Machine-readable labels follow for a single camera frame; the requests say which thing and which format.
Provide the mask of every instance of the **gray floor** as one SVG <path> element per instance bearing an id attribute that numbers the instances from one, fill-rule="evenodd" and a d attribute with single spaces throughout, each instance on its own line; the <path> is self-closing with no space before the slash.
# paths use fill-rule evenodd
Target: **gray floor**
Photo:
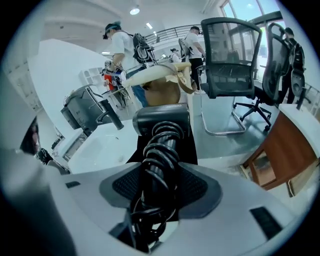
<path id="1" fill-rule="evenodd" d="M 203 114 L 208 130 L 212 132 L 238 130 L 238 124 L 231 115 L 232 97 L 217 97 L 209 99 L 206 94 L 196 94 L 193 97 L 194 111 L 194 141 L 198 159 L 218 158 L 238 155 L 253 151 L 265 139 L 266 122 L 258 113 L 252 113 L 244 120 L 247 128 L 245 133 L 225 136 L 212 136 L 206 133 L 200 111 L 200 97 L 202 98 Z M 246 97 L 237 97 L 236 102 L 252 103 Z M 271 111 L 270 122 L 273 124 L 279 110 L 274 106 L 262 104 L 261 107 Z M 241 117 L 249 109 L 237 106 L 235 112 Z"/>

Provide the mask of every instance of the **white wall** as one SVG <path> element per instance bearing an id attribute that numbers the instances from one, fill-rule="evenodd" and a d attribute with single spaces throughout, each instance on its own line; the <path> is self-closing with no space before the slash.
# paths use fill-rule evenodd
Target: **white wall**
<path id="1" fill-rule="evenodd" d="M 0 148 L 19 149 L 35 117 L 0 69 Z"/>
<path id="2" fill-rule="evenodd" d="M 104 67 L 106 58 L 96 52 L 64 41 L 41 41 L 38 55 L 28 59 L 30 75 L 44 110 L 61 134 L 74 130 L 61 114 L 63 102 L 72 90 L 82 86 L 81 70 Z"/>
<path id="3" fill-rule="evenodd" d="M 58 138 L 54 124 L 44 109 L 36 114 L 36 121 L 39 128 L 40 146 L 51 153 L 51 146 Z"/>
<path id="4" fill-rule="evenodd" d="M 317 53 L 295 17 L 280 2 L 278 2 L 278 6 L 285 25 L 293 30 L 294 39 L 303 48 L 305 57 L 304 67 L 306 68 L 304 72 L 305 81 L 320 91 L 320 63 Z"/>

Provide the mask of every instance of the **office chair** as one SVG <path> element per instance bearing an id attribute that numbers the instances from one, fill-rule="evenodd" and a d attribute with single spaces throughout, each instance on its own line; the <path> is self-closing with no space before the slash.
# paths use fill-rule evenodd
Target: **office chair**
<path id="1" fill-rule="evenodd" d="M 244 119 L 253 112 L 258 112 L 266 121 L 267 125 L 264 130 L 270 130 L 271 112 L 260 107 L 259 104 L 265 103 L 269 106 L 279 104 L 283 101 L 285 95 L 279 94 L 279 81 L 281 76 L 287 74 L 289 70 L 289 55 L 290 48 L 283 39 L 285 30 L 282 26 L 276 23 L 271 23 L 267 29 L 267 44 L 268 44 L 268 59 L 262 79 L 262 88 L 254 87 L 254 96 L 257 97 L 255 104 L 235 103 L 237 105 L 250 108 L 240 120 Z"/>
<path id="2" fill-rule="evenodd" d="M 246 131 L 234 111 L 235 97 L 255 98 L 253 74 L 260 47 L 262 31 L 256 25 L 227 17 L 208 18 L 201 21 L 206 61 L 198 68 L 200 88 L 210 99 L 233 96 L 231 113 L 241 127 L 235 131 L 212 132 L 207 129 L 200 95 L 201 116 L 205 131 L 210 135 L 241 134 Z M 205 70 L 207 83 L 201 82 Z"/>

